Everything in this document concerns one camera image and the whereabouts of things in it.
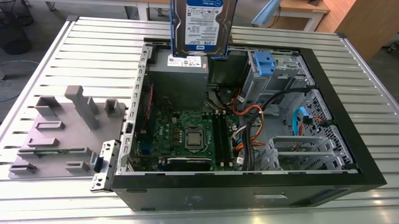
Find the table leg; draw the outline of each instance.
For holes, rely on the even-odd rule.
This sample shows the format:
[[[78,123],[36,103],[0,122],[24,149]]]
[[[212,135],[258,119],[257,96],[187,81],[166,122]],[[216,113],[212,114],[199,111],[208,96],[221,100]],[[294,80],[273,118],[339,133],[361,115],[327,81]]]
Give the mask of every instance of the table leg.
[[[46,2],[50,11],[55,11],[56,10],[56,3],[54,1],[47,1]]]
[[[305,27],[305,31],[315,31],[318,28],[318,25],[322,21],[325,14],[323,13],[315,13],[311,17],[310,21],[307,22],[307,25]]]
[[[148,21],[148,3],[138,2],[139,18]]]

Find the orange wire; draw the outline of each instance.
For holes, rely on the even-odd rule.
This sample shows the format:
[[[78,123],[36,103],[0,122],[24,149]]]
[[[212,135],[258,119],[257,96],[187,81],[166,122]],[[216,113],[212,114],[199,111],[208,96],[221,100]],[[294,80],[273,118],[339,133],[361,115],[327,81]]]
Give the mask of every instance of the orange wire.
[[[322,118],[319,118],[318,116],[314,116],[314,119],[318,119],[318,120],[323,121],[323,119],[322,119]]]

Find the metal slatted table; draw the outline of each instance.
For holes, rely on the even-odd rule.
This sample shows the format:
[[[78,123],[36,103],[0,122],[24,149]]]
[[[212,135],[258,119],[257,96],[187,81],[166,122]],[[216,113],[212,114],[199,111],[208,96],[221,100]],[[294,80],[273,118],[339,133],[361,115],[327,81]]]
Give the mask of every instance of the metal slatted table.
[[[8,179],[39,96],[56,96],[67,85],[84,86],[95,102],[130,104],[144,37],[170,38],[170,25],[80,17],[68,21],[0,127],[0,220],[131,223],[393,223],[399,220],[399,107],[350,42],[335,34],[234,27],[234,43],[313,48],[389,184],[354,193],[318,208],[134,212],[114,193],[90,193],[91,178]]]

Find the black ram slot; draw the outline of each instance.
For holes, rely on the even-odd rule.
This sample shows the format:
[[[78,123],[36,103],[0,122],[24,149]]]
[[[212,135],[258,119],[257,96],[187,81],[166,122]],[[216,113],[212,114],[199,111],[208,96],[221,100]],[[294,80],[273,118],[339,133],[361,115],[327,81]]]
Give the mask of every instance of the black ram slot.
[[[212,124],[216,164],[223,163],[223,166],[229,166],[231,163],[231,154],[229,147],[229,127],[226,123],[226,117],[223,115],[214,115]]]
[[[221,132],[219,132],[219,116],[212,115],[212,127],[214,127],[214,147],[215,147],[215,160],[216,164],[221,164],[223,160],[223,151],[221,150]]]
[[[230,154],[230,146],[229,146],[229,127],[226,122],[226,116],[219,116],[219,131],[221,131],[221,146],[223,152],[223,160],[225,166],[229,167],[231,163],[231,154]]]

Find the expansion card bracket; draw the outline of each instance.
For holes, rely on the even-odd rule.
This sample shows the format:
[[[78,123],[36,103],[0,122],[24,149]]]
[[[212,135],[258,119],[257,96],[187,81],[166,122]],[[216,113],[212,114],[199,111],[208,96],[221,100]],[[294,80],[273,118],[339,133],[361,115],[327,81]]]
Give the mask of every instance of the expansion card bracket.
[[[112,192],[111,183],[115,175],[120,141],[103,143],[102,152],[95,160],[95,172],[91,192]]]

